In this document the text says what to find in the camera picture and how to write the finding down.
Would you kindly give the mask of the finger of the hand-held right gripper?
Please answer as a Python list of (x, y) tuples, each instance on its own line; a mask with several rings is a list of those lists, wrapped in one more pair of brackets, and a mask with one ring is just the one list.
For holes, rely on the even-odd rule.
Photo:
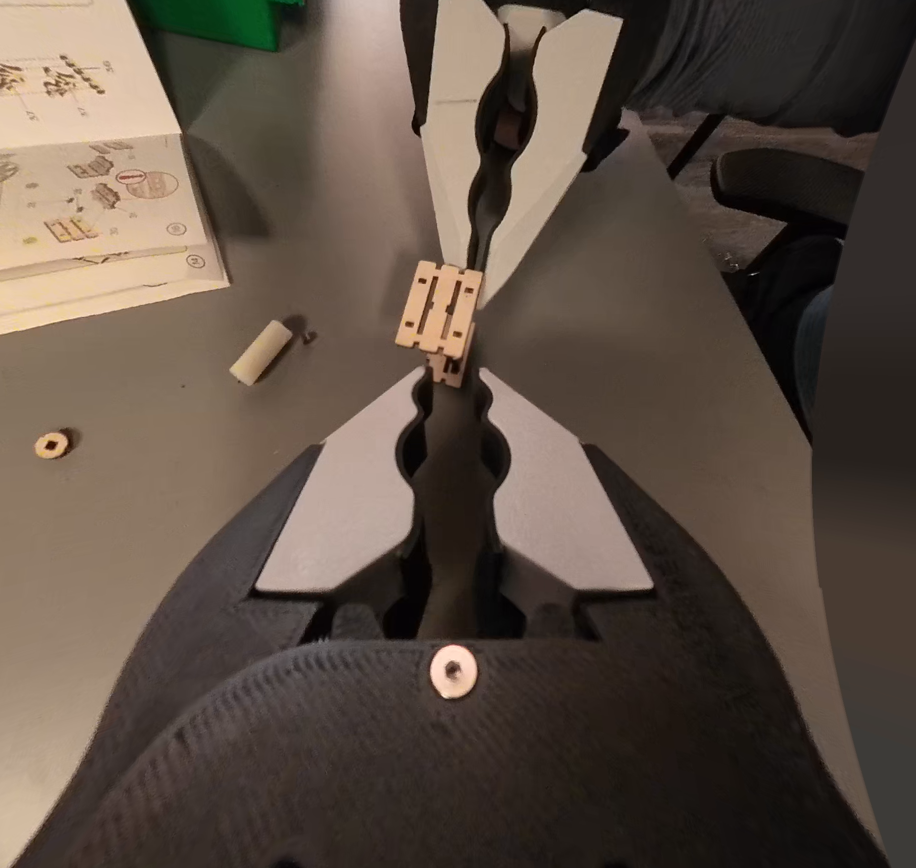
[(586, 161), (585, 141), (623, 19), (585, 9), (541, 27), (527, 65), (533, 97), (525, 141), (510, 166), (510, 198), (492, 232), (478, 306), (509, 281)]
[(484, 0), (439, 0), (420, 139), (441, 256), (454, 266), (474, 259), (486, 100), (503, 78), (508, 51), (507, 30)]

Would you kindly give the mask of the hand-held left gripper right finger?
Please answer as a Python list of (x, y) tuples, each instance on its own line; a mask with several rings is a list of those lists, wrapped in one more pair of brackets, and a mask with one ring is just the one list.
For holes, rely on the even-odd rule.
[(492, 371), (483, 421), (505, 460), (492, 500), (507, 592), (649, 592), (654, 583), (578, 437)]

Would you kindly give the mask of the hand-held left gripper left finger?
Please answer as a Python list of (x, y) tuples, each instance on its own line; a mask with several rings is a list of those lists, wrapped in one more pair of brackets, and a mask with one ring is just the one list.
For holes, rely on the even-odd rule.
[(416, 500), (405, 440), (425, 419), (428, 383), (416, 367), (324, 439), (257, 592), (336, 592), (406, 544)]

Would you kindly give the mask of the small notched wooden model part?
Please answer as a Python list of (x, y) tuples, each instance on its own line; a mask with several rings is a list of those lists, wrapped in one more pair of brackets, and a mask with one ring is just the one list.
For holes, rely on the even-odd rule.
[(450, 358), (441, 352), (427, 354), (427, 364), (432, 372), (434, 383), (444, 384), (454, 389), (460, 389), (463, 386), (465, 370), (472, 354), (475, 327), (476, 324), (472, 323), (465, 339), (464, 352), (460, 358)]

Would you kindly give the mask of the slatted wooden model panel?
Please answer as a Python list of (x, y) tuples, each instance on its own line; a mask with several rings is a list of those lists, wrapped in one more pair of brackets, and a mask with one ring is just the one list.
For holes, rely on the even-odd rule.
[(475, 270), (420, 261), (407, 294), (395, 345), (452, 360), (464, 358), (484, 278)]

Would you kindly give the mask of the cream cylindrical wax stick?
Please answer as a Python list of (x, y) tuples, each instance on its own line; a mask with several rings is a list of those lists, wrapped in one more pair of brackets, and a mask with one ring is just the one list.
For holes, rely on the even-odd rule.
[(245, 386), (255, 385), (280, 357), (292, 336), (286, 325), (277, 320), (270, 321), (235, 360), (230, 367), (230, 375)]

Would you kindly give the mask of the black office chair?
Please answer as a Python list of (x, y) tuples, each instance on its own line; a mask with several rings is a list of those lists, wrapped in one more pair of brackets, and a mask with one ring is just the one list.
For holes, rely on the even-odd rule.
[(722, 272), (747, 267), (782, 233), (846, 232), (874, 148), (829, 129), (736, 118), (659, 118), (649, 129)]

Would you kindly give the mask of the white instruction booklet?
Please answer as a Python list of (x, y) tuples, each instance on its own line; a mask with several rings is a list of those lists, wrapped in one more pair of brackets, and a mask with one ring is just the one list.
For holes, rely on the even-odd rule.
[(1, 332), (229, 277), (126, 0), (1, 0)]

